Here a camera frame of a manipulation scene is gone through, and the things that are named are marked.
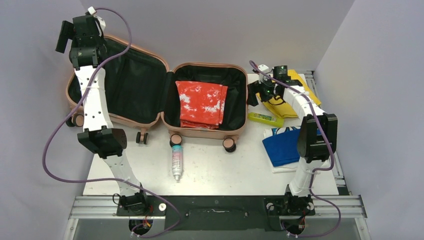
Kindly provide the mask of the pink hard-shell suitcase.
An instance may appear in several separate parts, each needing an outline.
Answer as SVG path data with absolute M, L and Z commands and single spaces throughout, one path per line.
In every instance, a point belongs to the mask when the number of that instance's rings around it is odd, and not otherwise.
M 138 128 L 137 143 L 145 143 L 148 129 L 162 120 L 171 135 L 236 141 L 247 118 L 248 76 L 232 64 L 186 62 L 169 70 L 157 54 L 106 35 L 105 97 L 110 119 Z M 216 129 L 180 126 L 176 81 L 221 84 L 227 87 L 223 121 Z

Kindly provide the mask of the red white tie-dye cloth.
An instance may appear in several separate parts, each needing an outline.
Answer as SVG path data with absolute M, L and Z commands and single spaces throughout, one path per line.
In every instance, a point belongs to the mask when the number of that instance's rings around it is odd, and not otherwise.
M 182 128 L 217 129 L 224 119 L 228 87 L 200 81 L 176 81 Z

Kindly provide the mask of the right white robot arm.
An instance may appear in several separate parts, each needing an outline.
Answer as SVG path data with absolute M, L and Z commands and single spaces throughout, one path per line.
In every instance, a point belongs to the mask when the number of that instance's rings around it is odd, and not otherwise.
M 283 209 L 295 214 L 311 207 L 311 190 L 316 174 L 334 167 L 338 118 L 335 114 L 326 113 L 314 102 L 303 84 L 288 75 L 287 66 L 275 66 L 272 75 L 269 75 L 265 65 L 249 63 L 260 77 L 247 86 L 248 105 L 256 106 L 259 102 L 278 97 L 289 104 L 301 120 L 297 140 L 299 164 L 282 201 Z

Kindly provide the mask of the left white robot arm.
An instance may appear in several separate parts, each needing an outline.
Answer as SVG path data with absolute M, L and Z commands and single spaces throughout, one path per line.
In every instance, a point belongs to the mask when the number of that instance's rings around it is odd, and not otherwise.
M 108 112 L 105 27 L 103 19 L 88 12 L 74 17 L 72 22 L 64 20 L 55 50 L 64 53 L 71 40 L 69 60 L 79 82 L 83 107 L 83 131 L 77 135 L 78 142 L 110 168 L 119 186 L 118 204 L 136 215 L 143 215 L 148 211 L 149 201 L 128 162 L 125 131 L 113 126 Z

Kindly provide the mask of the yellow cloth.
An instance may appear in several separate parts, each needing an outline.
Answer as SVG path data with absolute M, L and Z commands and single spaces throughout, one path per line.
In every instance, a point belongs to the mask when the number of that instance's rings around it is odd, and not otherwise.
M 302 119 L 304 116 L 312 114 L 309 103 L 311 103 L 314 107 L 317 116 L 322 115 L 324 111 L 318 110 L 318 107 L 320 107 L 322 103 L 311 88 L 309 88 L 307 81 L 303 79 L 294 69 L 288 70 L 288 76 L 291 77 L 292 80 L 300 81 L 302 87 L 294 85 L 292 88 L 295 88 L 302 94 L 289 88 L 285 88 L 282 100 L 275 100 L 272 98 L 269 101 L 263 102 L 263 105 L 276 117 L 282 119 Z

